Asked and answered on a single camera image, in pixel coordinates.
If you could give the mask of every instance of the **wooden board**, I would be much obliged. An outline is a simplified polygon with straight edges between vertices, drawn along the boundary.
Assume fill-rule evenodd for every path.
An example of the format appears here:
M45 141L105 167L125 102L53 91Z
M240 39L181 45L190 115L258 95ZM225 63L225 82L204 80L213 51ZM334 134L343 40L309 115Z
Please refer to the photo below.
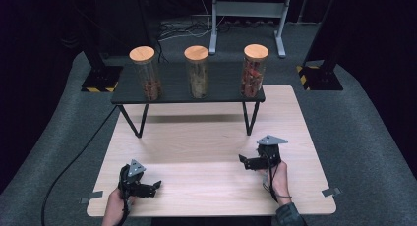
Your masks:
M257 157L257 140L272 135L288 164L289 190L301 214L331 214L332 197L309 131L289 85L264 85L251 136L246 135L240 103L152 104L141 139L120 114L94 191L90 216L103 216L107 197L117 186L120 169L132 159L147 171L142 183L161 180L155 198L140 198L130 216L273 215L277 203L262 186L262 176L245 170L238 154ZM254 104L247 104L252 115ZM125 105L137 128L144 105Z

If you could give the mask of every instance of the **gray surface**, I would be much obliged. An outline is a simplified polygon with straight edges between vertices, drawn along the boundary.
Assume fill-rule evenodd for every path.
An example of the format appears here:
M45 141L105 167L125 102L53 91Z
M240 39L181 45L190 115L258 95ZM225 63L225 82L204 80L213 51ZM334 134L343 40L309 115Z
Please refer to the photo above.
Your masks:
M328 183L343 190L335 198L336 213L306 215L309 225L416 225L416 179L362 87L340 67L335 73L343 91L305 91L301 87L295 67L304 60L317 28L285 26L286 59L277 57L270 26L221 32L217 53L209 59L238 62L244 46L263 44L270 52L265 84L293 86ZM196 44L208 47L209 34L166 40L162 47L170 62L181 62L183 51ZM106 64L126 62L127 58L110 58ZM0 196L0 225L40 224L48 187L111 111L111 93L80 92L88 72L88 60L80 54L48 127ZM100 224L100 218L87 216L87 205L79 204L79 198L93 189L118 113L116 110L53 189L46 207L47 225ZM128 218L125 225L149 223L149 218Z

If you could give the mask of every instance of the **small black table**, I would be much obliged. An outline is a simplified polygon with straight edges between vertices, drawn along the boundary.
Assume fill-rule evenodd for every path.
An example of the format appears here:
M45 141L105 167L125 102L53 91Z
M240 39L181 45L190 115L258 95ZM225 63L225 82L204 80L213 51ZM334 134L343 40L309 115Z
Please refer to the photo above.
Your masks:
M114 91L111 103L119 107L129 126L138 138L142 137L145 120L150 104L161 103L205 103L205 102L242 102L245 118L246 133L249 136L255 124L260 102L265 101L264 90L261 89L256 97L244 97L240 93L242 64L236 62L221 62L208 64L208 96L195 99L191 96L187 82L187 72L184 63L160 63L159 75L162 83L162 96L158 100L148 101L133 64L126 65L120 75L119 83ZM255 102L251 124L246 111L246 102ZM124 104L145 104L141 128L138 132Z

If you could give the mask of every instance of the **wooden jar lid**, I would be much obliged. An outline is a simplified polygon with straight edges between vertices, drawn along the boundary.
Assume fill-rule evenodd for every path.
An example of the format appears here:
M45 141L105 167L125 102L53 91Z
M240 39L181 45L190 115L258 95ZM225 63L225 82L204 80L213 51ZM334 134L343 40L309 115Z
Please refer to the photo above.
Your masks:
M185 57L193 62L200 62L208 58L209 51L203 46L191 46L184 51Z
M253 61L262 61L267 58L269 51L260 44L251 44L245 47L245 56Z
M155 51L153 50L153 48L148 47L148 46L140 46L140 47L134 48L129 53L129 57L135 63L146 63L152 59L154 54L155 54Z

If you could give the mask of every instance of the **jar of dried food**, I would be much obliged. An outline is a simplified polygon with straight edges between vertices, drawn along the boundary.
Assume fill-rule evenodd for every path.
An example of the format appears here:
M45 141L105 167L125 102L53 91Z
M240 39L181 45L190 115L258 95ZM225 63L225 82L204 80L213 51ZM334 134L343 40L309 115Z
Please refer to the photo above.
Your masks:
M246 97L255 97L262 87L268 49L259 44L251 44L245 47L244 53L240 92Z
M205 98L209 92L209 51L203 46L191 46L184 51L191 95Z
M147 100L157 100L162 96L162 85L159 78L158 65L153 60L154 55L154 50L148 46L137 47L129 54L135 64L135 69Z

